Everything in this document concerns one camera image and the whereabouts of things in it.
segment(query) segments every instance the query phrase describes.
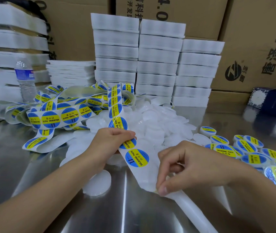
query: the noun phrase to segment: right hand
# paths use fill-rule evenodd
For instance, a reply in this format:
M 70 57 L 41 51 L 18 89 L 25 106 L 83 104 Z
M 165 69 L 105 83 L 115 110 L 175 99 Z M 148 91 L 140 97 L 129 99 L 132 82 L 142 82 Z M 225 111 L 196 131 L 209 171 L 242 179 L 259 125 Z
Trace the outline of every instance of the right hand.
M 222 186 L 257 172 L 239 160 L 189 141 L 159 152 L 158 157 L 161 164 L 156 188 L 160 196 L 197 185 Z M 170 172 L 178 174 L 166 180 Z

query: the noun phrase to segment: left hand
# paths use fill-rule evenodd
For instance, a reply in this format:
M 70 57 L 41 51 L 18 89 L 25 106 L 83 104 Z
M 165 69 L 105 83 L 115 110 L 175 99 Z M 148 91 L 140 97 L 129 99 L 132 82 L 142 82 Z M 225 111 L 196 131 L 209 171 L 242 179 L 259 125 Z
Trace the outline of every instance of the left hand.
M 93 141 L 83 156 L 93 157 L 99 165 L 100 171 L 104 168 L 107 160 L 115 154 L 120 145 L 135 137 L 136 133 L 119 128 L 101 128 L 98 130 Z

